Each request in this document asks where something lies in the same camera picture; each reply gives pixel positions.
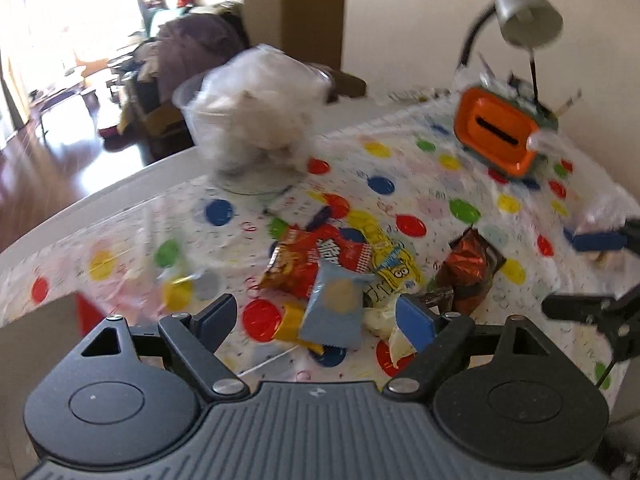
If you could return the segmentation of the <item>light blue cookie packet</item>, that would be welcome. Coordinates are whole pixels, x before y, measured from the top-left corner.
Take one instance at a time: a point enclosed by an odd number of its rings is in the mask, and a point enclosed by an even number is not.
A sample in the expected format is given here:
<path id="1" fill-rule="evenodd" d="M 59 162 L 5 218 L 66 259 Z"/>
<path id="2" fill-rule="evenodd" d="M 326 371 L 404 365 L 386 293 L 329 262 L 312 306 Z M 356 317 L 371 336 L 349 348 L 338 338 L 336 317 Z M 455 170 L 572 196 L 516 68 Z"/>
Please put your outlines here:
<path id="1" fill-rule="evenodd" d="M 356 350 L 361 344 L 364 294 L 370 273 L 321 260 L 298 336 L 312 344 Z"/>

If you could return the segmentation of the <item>yellow minion snack pack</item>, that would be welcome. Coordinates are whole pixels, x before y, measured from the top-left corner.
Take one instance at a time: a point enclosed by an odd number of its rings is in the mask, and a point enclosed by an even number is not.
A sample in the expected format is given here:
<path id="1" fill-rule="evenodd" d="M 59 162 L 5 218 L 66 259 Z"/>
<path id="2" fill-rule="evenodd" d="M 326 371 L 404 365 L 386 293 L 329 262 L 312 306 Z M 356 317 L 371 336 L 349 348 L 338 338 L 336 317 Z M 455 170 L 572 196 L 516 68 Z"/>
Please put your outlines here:
<path id="1" fill-rule="evenodd" d="M 406 245 L 395 240 L 375 222 L 358 230 L 371 247 L 371 266 L 393 292 L 416 292 L 424 286 L 424 277 L 414 255 Z"/>

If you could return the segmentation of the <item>red snack bag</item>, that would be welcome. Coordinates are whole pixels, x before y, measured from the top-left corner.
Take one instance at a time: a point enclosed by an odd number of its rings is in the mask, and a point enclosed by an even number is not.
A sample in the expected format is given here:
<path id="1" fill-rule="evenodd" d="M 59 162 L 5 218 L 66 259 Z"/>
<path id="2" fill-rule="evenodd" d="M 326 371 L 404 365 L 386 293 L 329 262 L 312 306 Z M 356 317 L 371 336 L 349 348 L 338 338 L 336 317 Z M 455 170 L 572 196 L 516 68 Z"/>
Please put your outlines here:
<path id="1" fill-rule="evenodd" d="M 346 240 L 335 226 L 325 224 L 314 231 L 290 226 L 274 246 L 258 287 L 308 299 L 321 260 L 352 272 L 368 273 L 371 255 L 366 242 Z"/>

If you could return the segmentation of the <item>brown orange snack wrapper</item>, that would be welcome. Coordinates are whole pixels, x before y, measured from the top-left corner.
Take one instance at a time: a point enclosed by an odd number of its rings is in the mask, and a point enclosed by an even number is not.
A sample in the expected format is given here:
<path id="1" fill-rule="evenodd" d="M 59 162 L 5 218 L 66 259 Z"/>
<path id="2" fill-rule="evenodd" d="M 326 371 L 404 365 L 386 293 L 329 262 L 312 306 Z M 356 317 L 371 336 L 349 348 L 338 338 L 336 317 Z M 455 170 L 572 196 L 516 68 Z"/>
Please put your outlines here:
<path id="1" fill-rule="evenodd" d="M 506 258 L 474 226 L 450 242 L 449 248 L 427 295 L 435 296 L 439 314 L 470 316 L 485 300 Z"/>

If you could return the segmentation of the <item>colourful balloon tablecloth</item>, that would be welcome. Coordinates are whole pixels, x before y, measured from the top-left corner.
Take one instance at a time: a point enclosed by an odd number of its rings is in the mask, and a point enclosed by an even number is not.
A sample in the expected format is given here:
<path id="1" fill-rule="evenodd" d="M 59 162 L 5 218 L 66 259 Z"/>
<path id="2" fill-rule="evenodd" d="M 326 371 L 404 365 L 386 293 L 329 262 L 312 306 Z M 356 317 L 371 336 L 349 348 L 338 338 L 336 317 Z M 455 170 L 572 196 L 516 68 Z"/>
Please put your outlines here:
<path id="1" fill-rule="evenodd" d="M 474 226 L 506 258 L 475 310 L 477 322 L 527 316 L 614 401 L 626 366 L 611 364 L 605 338 L 588 327 L 549 321 L 540 308 L 549 292 L 620 296 L 638 281 L 634 257 L 619 254 L 599 266 L 575 252 L 563 234 L 584 197 L 613 191 L 613 181 L 567 145 L 530 180 L 502 183 L 454 140 L 456 105 L 447 96 L 388 115 L 359 103 L 341 105 L 337 130 L 319 136 L 310 174 L 294 186 L 322 193 L 336 211 L 332 226 L 344 235 L 362 235 L 358 228 L 375 222 L 403 242 L 424 285 L 446 259 L 449 243 Z M 290 227 L 266 211 L 278 196 L 225 191 L 204 174 L 194 152 L 171 156 L 117 190 L 61 212 L 9 249 L 1 259 L 2 322 L 72 292 L 130 322 L 195 312 L 228 292 L 239 318 L 218 356 L 240 376 L 385 382 L 411 356 L 394 332 L 400 292 L 372 266 L 367 329 L 359 349 L 340 364 L 321 365 L 308 350 L 277 338 L 292 300 L 258 282 L 272 245 Z"/>

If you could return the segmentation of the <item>white navy small packet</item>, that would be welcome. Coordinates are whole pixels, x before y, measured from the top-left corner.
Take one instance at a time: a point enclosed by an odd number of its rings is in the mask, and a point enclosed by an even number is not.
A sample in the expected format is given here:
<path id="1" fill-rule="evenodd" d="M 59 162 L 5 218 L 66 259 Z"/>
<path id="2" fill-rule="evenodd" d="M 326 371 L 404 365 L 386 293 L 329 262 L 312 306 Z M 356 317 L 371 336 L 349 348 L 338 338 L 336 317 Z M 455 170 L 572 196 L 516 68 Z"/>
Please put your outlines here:
<path id="1" fill-rule="evenodd" d="M 322 193 L 292 186 L 270 202 L 266 211 L 289 226 L 313 231 L 331 217 L 331 207 Z"/>

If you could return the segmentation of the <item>orange green tissue box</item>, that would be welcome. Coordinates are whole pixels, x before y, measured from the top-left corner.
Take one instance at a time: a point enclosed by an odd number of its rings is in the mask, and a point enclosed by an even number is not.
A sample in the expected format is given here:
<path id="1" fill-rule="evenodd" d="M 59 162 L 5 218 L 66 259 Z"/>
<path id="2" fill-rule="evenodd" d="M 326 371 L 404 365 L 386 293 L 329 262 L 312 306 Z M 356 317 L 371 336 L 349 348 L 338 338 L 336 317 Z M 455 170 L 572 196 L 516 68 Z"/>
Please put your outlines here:
<path id="1" fill-rule="evenodd" d="M 454 115 L 454 134 L 487 165 L 512 179 L 523 179 L 533 169 L 538 152 L 527 145 L 541 130 L 557 132 L 558 118 L 526 99 L 507 99 L 483 86 L 460 94 Z"/>

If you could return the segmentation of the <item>clothes covered chair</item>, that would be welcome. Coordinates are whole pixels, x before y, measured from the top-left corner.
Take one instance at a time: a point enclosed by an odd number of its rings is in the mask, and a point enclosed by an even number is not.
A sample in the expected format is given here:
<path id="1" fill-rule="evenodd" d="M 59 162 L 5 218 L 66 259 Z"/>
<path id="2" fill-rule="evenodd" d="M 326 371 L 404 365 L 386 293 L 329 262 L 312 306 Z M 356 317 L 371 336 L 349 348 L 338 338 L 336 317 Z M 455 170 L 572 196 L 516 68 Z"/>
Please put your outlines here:
<path id="1" fill-rule="evenodd" d="M 131 133 L 147 162 L 190 148 L 193 140 L 172 95 L 188 79 L 230 61 L 250 46 L 243 6 L 225 1 L 160 11 L 153 35 L 134 50 L 124 73 L 118 130 Z"/>

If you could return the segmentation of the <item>clear plastic container with bags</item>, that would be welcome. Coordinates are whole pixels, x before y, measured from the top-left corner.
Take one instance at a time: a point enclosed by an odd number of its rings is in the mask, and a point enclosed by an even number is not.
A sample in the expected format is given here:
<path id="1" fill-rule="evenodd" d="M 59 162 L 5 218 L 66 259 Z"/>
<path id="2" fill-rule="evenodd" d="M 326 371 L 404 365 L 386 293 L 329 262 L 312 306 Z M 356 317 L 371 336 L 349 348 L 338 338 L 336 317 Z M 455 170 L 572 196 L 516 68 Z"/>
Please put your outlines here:
<path id="1" fill-rule="evenodd" d="M 213 185 L 266 195 L 303 179 L 331 90 L 323 70 L 260 44 L 180 84 L 172 102 Z"/>

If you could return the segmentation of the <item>silver desk lamp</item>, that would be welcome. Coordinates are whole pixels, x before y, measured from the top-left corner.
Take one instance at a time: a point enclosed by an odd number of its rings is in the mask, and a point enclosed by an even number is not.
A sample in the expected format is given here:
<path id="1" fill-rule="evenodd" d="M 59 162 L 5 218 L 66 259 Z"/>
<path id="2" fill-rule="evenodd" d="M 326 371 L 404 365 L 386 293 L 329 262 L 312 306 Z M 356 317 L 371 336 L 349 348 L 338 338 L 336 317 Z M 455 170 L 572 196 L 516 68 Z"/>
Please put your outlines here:
<path id="1" fill-rule="evenodd" d="M 535 51 L 559 38 L 564 26 L 561 13 L 548 0 L 492 0 L 466 32 L 458 68 L 469 64 L 477 36 L 493 18 L 498 21 L 501 36 L 507 44 L 528 52 L 534 101 L 538 102 Z"/>

